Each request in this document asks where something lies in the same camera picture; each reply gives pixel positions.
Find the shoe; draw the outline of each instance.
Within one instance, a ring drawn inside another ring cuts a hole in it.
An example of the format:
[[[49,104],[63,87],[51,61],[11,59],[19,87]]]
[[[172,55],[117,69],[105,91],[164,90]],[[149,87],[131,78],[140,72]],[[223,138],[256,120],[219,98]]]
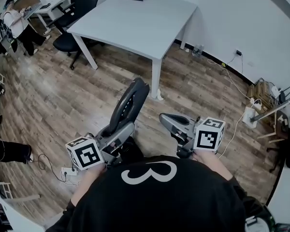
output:
[[[2,90],[0,91],[0,95],[3,95],[3,94],[4,94],[4,92],[5,92],[5,90],[4,90],[4,89],[2,89]]]
[[[52,36],[51,35],[47,35],[46,39],[44,42],[48,41]]]

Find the white table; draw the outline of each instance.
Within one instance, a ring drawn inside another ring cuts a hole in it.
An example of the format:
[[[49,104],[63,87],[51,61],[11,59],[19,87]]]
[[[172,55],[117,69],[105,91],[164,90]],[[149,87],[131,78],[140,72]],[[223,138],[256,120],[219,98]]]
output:
[[[95,70],[98,66],[81,37],[152,59],[151,97],[155,99],[162,58],[182,29],[181,49],[184,49],[186,25],[196,8],[196,4],[183,0],[106,0],[72,25],[68,32]]]
[[[46,32],[44,34],[49,33],[50,32],[50,28],[47,27],[47,24],[43,20],[43,17],[41,15],[42,14],[48,14],[48,16],[52,20],[55,20],[60,15],[56,16],[56,14],[54,13],[54,11],[52,11],[52,9],[55,8],[58,4],[60,4],[61,2],[64,2],[64,1],[65,0],[55,0],[55,1],[51,2],[50,5],[47,8],[45,8],[45,9],[39,9],[39,10],[35,11],[35,14],[40,19],[40,21],[42,22],[42,24],[44,25],[44,27],[46,28]]]

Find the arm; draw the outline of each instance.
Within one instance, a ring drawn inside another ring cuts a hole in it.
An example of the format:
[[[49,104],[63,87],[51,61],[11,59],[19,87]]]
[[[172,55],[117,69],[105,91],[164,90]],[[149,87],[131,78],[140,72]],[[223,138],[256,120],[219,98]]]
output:
[[[224,177],[233,186],[237,196],[242,201],[245,211],[246,218],[262,214],[265,211],[263,206],[254,197],[247,196],[247,193],[237,182],[235,177],[230,171],[223,165],[219,158],[211,151],[206,150],[195,150],[191,156],[192,160],[199,161],[209,167],[212,171],[217,172]]]
[[[82,181],[80,182],[76,192],[73,194],[71,198],[71,202],[74,206],[80,201],[83,195],[88,191],[91,184],[99,177],[101,173],[105,170],[105,164],[99,164],[92,168],[89,168],[85,173]]]
[[[63,215],[58,222],[56,222],[52,227],[46,230],[46,232],[66,232],[71,217],[73,216],[74,209],[83,195],[88,191],[91,184],[103,173],[105,170],[105,164],[99,164],[92,168],[89,168],[82,181],[80,182],[76,192],[73,194],[71,201],[69,202],[67,208],[63,211]]]

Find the white cable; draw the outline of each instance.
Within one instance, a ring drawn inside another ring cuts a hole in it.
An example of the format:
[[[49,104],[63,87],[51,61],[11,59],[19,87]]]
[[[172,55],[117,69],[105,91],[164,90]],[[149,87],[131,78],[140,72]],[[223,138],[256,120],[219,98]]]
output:
[[[232,80],[232,78],[231,78],[231,76],[230,76],[228,70],[227,70],[223,65],[217,64],[217,63],[215,63],[214,61],[212,61],[211,59],[208,59],[207,62],[208,62],[209,64],[212,64],[212,65],[218,65],[220,68],[224,69],[224,70],[228,73],[229,78],[231,79],[231,81],[233,82],[233,84],[236,86],[236,88],[238,89],[238,91],[240,91],[242,95],[244,95],[247,99],[250,100],[250,98],[249,98],[246,94],[244,94],[244,93],[243,93],[243,92],[238,88],[238,86],[237,86],[237,85],[235,84],[235,82]]]
[[[261,105],[262,105],[262,101],[261,101],[260,99],[257,99],[257,100],[255,100],[255,102],[252,104],[252,106],[251,106],[250,108],[252,108],[253,105],[254,105],[257,101],[260,101],[260,102],[261,102]],[[218,159],[220,159],[220,157],[223,156],[223,154],[226,152],[226,150],[227,150],[229,144],[230,144],[230,143],[232,142],[232,140],[234,139],[234,137],[235,137],[235,133],[236,133],[236,127],[237,127],[237,124],[238,124],[238,122],[240,122],[240,120],[242,119],[242,117],[244,116],[244,114],[245,114],[245,112],[242,114],[242,116],[240,117],[240,119],[236,122],[236,124],[235,124],[235,130],[234,130],[234,133],[233,133],[233,137],[232,137],[232,139],[228,142],[226,148],[224,149],[224,151],[223,151],[223,153],[221,154],[221,156],[218,157]]]

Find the electrical cable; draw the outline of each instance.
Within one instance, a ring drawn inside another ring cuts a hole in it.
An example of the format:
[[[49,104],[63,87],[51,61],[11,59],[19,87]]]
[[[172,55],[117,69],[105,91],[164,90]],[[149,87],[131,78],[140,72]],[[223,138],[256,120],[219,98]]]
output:
[[[245,94],[244,94],[244,93],[239,89],[239,87],[235,84],[235,82],[232,80],[232,78],[231,78],[231,76],[230,76],[230,74],[229,74],[229,71],[228,71],[228,70],[227,70],[223,65],[217,64],[217,63],[215,63],[214,61],[212,61],[211,59],[208,59],[207,62],[208,62],[209,64],[212,64],[212,65],[218,65],[220,68],[224,69],[224,70],[228,73],[229,78],[231,79],[231,81],[233,82],[233,84],[236,86],[236,88],[238,89],[238,91],[240,91],[240,93],[241,93],[242,95],[244,95],[247,99],[250,100],[250,98],[249,98],[247,95],[245,95]]]
[[[244,67],[243,67],[243,54],[242,54],[242,74],[244,72]]]
[[[40,155],[38,156],[38,160],[35,160],[35,161],[33,161],[33,162],[38,162],[38,164],[39,164],[39,168],[40,168],[41,170],[45,170],[45,169],[46,169],[46,164],[40,160],[40,157],[41,157],[41,156],[45,156],[45,157],[47,158],[47,160],[48,160],[48,162],[49,162],[49,165],[50,165],[50,168],[51,168],[51,171],[52,171],[53,175],[56,177],[56,179],[57,179],[58,181],[62,182],[62,183],[67,182],[67,175],[66,175],[66,174],[64,175],[64,176],[65,176],[65,180],[63,180],[62,177],[60,177],[61,180],[57,177],[57,175],[55,174],[55,172],[54,172],[54,170],[53,170],[52,163],[50,162],[50,159],[48,158],[48,156],[47,156],[46,154],[40,154]]]
[[[3,160],[3,158],[5,157],[5,147],[4,147],[4,142],[3,140],[0,138],[1,142],[2,142],[2,145],[3,145],[3,157],[0,159],[0,161]]]
[[[250,108],[252,108],[253,105],[256,104],[257,101],[260,101],[260,102],[261,102],[261,105],[262,105],[262,101],[261,101],[260,99],[257,99],[257,100],[254,101],[254,103],[252,104],[252,106],[251,106]],[[242,119],[242,117],[244,116],[244,114],[245,114],[245,112],[243,112],[242,116],[241,116],[241,117],[239,118],[239,120],[236,122],[236,124],[235,124],[235,129],[234,129],[234,133],[233,133],[233,137],[232,137],[231,140],[228,142],[226,148],[224,149],[223,153],[218,157],[218,159],[220,159],[220,157],[223,156],[223,154],[227,151],[227,148],[228,148],[229,144],[230,144],[230,143],[232,142],[232,140],[234,139],[234,137],[235,137],[235,133],[236,133],[236,127],[237,127],[237,124],[238,124],[238,122],[240,122],[240,120]]]

